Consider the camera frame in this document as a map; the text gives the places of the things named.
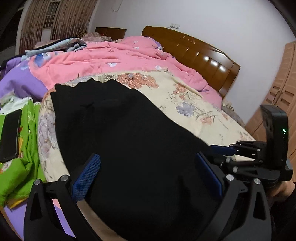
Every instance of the pink comforter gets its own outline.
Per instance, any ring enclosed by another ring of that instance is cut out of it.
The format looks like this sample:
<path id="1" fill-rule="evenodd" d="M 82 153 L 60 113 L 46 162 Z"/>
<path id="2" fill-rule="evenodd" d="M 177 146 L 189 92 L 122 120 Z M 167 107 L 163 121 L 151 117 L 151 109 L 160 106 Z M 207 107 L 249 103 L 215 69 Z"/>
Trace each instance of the pink comforter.
<path id="1" fill-rule="evenodd" d="M 202 92 L 208 102 L 221 107 L 221 96 L 199 73 L 179 63 L 153 43 L 157 42 L 141 36 L 128 37 L 120 43 L 92 42 L 77 52 L 38 54 L 29 60 L 29 68 L 33 76 L 40 79 L 48 89 L 57 83 L 97 73 L 168 68 L 173 75 Z"/>

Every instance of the wooden nightstand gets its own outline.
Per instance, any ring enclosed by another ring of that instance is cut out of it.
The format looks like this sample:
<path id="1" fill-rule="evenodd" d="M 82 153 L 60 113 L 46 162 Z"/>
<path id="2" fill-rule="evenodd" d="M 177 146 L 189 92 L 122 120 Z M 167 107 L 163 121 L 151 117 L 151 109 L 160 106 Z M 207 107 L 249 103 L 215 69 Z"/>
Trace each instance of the wooden nightstand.
<path id="1" fill-rule="evenodd" d="M 126 33 L 124 28 L 103 28 L 97 27 L 96 32 L 102 36 L 110 37 L 113 41 L 123 39 Z"/>

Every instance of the green fabric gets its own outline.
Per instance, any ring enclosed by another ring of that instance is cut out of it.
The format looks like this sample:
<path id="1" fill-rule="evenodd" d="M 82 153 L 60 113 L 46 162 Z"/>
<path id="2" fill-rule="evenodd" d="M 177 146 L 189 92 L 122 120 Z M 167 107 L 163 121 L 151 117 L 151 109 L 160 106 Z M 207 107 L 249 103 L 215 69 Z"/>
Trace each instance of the green fabric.
<path id="1" fill-rule="evenodd" d="M 13 206 L 14 203 L 28 198 L 35 179 L 39 178 L 45 182 L 45 176 L 39 165 L 37 148 L 40 103 L 34 105 L 30 98 L 19 100 L 19 102 L 22 105 L 19 108 L 22 110 L 19 129 L 21 151 L 18 158 L 0 164 L 0 206 L 5 202 Z M 5 116 L 0 114 L 0 136 Z"/>

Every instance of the silver bolt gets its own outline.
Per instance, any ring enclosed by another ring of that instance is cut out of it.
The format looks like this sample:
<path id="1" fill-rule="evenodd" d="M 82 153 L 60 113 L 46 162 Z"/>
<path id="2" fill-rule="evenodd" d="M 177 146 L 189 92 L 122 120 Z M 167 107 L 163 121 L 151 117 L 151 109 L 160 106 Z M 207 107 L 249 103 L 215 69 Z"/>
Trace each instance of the silver bolt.
<path id="1" fill-rule="evenodd" d="M 254 179 L 254 183 L 256 183 L 257 185 L 259 185 L 261 183 L 261 181 L 258 178 Z"/>
<path id="2" fill-rule="evenodd" d="M 62 181 L 62 182 L 65 182 L 65 181 L 68 180 L 68 178 L 69 178 L 68 175 L 62 175 L 62 176 L 61 176 L 61 181 Z"/>
<path id="3" fill-rule="evenodd" d="M 34 185 L 39 185 L 40 184 L 40 179 L 36 179 L 35 181 L 34 181 Z"/>
<path id="4" fill-rule="evenodd" d="M 237 173 L 237 169 L 238 169 L 238 167 L 234 167 L 234 168 L 232 169 L 233 173 Z"/>
<path id="5" fill-rule="evenodd" d="M 226 175 L 226 179 L 227 179 L 228 181 L 233 181 L 233 180 L 234 180 L 234 176 L 232 176 L 231 174 L 227 174 L 227 175 Z"/>

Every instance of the headboard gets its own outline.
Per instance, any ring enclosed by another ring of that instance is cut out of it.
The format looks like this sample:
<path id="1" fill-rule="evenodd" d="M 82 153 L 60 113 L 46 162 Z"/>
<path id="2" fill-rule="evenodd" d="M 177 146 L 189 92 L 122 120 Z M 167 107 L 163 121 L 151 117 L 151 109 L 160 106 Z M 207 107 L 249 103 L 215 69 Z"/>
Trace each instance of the headboard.
<path id="1" fill-rule="evenodd" d="M 155 39 L 163 51 L 195 69 L 222 98 L 236 78 L 240 66 L 224 52 L 199 39 L 164 27 L 146 26 L 142 36 Z"/>

